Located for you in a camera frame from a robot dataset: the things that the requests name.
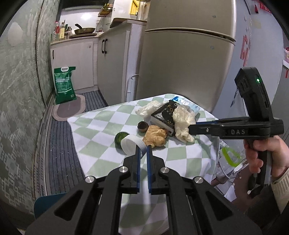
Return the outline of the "cream knit sleeve forearm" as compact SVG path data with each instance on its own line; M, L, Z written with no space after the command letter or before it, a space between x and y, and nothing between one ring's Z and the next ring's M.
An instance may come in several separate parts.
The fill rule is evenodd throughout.
M289 201L289 169L276 181L271 183L276 203L280 213L282 213Z

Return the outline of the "person's right hand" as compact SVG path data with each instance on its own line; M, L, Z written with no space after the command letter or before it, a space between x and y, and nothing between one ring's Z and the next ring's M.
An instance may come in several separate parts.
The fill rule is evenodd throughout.
M249 146L247 140L243 143L251 173L260 173L264 162L258 158L258 151L266 150L272 154L271 177L273 180L281 178L288 170L288 146L279 136L266 140L254 140L253 148Z

